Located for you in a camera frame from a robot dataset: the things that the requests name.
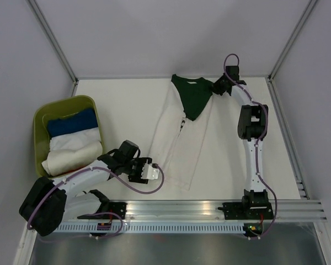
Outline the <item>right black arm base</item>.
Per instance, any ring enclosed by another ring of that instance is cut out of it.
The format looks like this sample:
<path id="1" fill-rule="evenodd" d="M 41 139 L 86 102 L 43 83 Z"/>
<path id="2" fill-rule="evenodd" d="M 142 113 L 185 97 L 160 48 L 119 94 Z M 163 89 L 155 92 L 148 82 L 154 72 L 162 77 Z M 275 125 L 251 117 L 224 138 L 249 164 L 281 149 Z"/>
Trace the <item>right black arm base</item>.
<path id="1" fill-rule="evenodd" d="M 269 204 L 269 207 L 254 207 L 244 206 L 240 202 L 230 202 L 222 203 L 221 206 L 217 208 L 219 211 L 223 212 L 225 220 L 272 220 L 274 217 L 274 212 Z"/>

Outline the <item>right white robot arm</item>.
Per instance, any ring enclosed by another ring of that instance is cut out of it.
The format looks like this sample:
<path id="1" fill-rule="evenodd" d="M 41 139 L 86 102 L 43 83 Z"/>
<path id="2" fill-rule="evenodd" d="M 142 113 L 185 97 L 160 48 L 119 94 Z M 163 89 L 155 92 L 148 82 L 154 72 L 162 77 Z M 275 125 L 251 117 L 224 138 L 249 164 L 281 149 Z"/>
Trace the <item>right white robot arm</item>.
<path id="1" fill-rule="evenodd" d="M 247 218 L 258 215 L 268 207 L 267 187 L 263 183 L 263 140 L 268 130 L 268 106 L 253 99 L 247 85 L 239 79 L 238 66 L 225 66 L 223 75 L 214 83 L 212 91 L 228 93 L 241 107 L 237 133 L 245 150 L 246 182 L 241 212 Z"/>

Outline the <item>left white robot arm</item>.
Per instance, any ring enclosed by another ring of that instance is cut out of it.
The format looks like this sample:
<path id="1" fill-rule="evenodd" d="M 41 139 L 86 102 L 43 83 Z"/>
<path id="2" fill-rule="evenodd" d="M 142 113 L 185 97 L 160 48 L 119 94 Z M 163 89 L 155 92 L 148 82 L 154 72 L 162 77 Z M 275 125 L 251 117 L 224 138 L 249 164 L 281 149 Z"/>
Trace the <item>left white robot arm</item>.
<path id="1" fill-rule="evenodd" d="M 153 159 L 140 154 L 136 144 L 125 140 L 118 149 L 100 155 L 77 171 L 57 178 L 38 178 L 19 208 L 27 229 L 47 236 L 70 219 L 122 220 L 122 215 L 110 207 L 109 198 L 93 186 L 115 178 L 137 193 L 151 194 L 130 185 L 164 178 Z"/>

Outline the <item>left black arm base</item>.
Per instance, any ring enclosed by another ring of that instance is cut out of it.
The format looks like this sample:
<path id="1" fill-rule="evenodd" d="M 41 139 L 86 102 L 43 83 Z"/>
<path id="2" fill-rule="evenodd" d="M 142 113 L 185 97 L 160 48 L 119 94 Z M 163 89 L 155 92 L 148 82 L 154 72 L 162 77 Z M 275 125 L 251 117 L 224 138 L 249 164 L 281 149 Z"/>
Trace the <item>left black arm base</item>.
<path id="1" fill-rule="evenodd" d="M 78 216 L 81 220 L 116 220 L 119 217 L 125 219 L 127 203 L 109 202 L 102 204 L 96 213 Z"/>

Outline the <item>white green raglan t-shirt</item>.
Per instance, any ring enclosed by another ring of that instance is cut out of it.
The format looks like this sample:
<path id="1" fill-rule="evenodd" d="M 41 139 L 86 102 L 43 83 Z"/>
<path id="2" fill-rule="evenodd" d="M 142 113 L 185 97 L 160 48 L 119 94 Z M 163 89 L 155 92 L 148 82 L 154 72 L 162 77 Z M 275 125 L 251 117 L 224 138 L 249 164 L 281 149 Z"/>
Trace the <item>white green raglan t-shirt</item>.
<path id="1" fill-rule="evenodd" d="M 173 74 L 154 133 L 150 156 L 171 184 L 189 190 L 213 104 L 213 82 Z"/>

